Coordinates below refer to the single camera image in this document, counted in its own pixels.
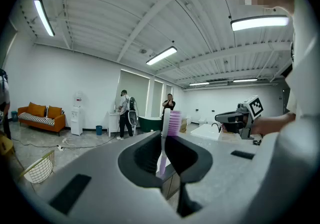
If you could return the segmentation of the white water dispenser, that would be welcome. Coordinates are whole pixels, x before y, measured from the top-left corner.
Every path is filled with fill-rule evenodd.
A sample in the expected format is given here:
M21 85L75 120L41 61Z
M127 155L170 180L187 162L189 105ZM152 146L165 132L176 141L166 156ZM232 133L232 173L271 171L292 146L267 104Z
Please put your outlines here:
M73 107L70 113L71 133L77 136L80 136L83 133L82 99L83 93L78 91L74 96Z

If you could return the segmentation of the white washstand cabinet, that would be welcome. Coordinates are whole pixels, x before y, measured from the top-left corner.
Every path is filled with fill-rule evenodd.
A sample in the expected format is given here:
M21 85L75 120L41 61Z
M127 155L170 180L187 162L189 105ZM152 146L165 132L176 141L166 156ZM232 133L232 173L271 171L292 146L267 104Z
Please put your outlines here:
M107 131L108 131L109 137L112 135L112 133L117 133L120 131L120 113L119 112L107 113Z

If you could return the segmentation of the green bathtub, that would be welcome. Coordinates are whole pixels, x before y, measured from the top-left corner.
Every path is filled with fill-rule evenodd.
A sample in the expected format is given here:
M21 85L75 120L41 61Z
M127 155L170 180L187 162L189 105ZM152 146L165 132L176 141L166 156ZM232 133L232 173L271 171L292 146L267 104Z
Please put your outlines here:
M160 117L143 117L138 116L140 130L144 133L158 131L161 129L162 119Z

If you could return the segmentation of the white sink basin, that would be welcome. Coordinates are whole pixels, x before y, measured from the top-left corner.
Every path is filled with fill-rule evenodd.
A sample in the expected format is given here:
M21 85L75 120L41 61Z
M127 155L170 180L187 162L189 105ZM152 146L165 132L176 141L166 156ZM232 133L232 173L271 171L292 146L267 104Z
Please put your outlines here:
M210 124L203 124L199 126L198 128L192 130L190 134L195 137L214 140L214 141L217 141L220 136L217 126L216 125L211 126Z

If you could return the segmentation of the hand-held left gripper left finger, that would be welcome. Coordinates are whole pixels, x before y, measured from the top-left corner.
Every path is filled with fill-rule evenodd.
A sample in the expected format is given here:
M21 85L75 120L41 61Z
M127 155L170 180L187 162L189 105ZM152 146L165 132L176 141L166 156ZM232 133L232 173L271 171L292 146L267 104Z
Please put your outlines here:
M156 176L159 131L93 148L48 178L37 212L55 224L178 224Z

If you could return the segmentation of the person's right forearm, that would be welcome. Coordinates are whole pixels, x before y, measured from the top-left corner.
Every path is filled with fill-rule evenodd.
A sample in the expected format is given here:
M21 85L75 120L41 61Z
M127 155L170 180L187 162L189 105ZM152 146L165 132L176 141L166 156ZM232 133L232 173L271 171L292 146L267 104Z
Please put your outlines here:
M258 117L253 122L251 127L252 134L267 135L274 132L279 132L284 126L293 122L296 115L288 112L278 117Z

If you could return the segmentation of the pink white toothbrush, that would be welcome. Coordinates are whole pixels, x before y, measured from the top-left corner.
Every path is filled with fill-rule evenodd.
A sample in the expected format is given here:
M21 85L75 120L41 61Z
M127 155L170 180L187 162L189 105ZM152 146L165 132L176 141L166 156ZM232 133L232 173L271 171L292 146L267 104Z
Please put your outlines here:
M174 161L178 155L178 141L176 138L182 124L182 117L179 111L170 109L164 110L162 131L160 133L160 156L157 161L156 176L161 180L165 179L165 171L168 163Z

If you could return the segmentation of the orange sofa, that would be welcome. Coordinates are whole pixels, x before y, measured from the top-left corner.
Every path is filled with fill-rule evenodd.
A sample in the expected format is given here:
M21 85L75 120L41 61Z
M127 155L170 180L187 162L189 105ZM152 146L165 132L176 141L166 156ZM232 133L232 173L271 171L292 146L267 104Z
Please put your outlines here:
M18 118L20 124L26 124L28 126L39 128L42 130L55 132L60 134L61 130L66 126L66 115L62 108L53 106L37 105L32 102L26 107L20 107L18 110L18 116L20 113L27 112L39 117L47 117L54 119L54 126L49 126L47 124L36 123L32 121L21 120Z

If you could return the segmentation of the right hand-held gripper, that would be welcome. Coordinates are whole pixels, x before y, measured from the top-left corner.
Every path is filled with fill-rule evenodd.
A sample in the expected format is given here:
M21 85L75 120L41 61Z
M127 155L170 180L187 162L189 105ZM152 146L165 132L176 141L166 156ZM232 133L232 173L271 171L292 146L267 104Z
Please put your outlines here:
M257 95L237 105L234 112L225 112L215 116L215 120L224 125L227 132L238 133L242 139L253 139L251 129L257 117L261 116L263 106Z

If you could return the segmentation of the grey roller blind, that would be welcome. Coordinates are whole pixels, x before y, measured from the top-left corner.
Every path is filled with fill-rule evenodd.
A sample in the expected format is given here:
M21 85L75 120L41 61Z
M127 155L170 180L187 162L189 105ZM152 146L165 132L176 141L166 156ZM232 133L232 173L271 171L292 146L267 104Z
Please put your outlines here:
M162 106L163 83L154 81L151 117L160 117Z
M115 108L117 109L119 106L122 90L126 90L128 95L136 100L138 115L144 116L148 103L149 84L149 78L121 70L117 85Z

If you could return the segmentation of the striped sofa seat pad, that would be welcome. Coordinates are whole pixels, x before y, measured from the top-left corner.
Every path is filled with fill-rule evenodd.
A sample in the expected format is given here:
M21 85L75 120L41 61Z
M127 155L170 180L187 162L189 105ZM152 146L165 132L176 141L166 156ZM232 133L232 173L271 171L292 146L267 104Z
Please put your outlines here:
M47 117L35 116L35 115L32 115L27 112L20 113L18 118L21 120L32 121L32 122L41 123L41 124L47 124L49 126L55 125L54 119L47 118Z

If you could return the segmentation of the person's white shirt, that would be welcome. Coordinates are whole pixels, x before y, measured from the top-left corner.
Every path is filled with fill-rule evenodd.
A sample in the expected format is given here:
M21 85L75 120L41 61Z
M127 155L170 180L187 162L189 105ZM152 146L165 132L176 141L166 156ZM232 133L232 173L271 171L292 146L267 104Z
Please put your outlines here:
M269 220L300 216L320 194L320 27L307 0L293 1L294 64L286 82L296 117L280 129L250 207Z

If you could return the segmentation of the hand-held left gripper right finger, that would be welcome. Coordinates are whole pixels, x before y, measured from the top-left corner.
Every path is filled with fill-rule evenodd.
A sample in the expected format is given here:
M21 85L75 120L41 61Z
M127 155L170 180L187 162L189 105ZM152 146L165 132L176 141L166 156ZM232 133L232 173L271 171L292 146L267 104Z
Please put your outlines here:
M268 169L268 142L228 142L188 135L166 141L172 165L182 164L179 207L165 224L260 224L250 206Z

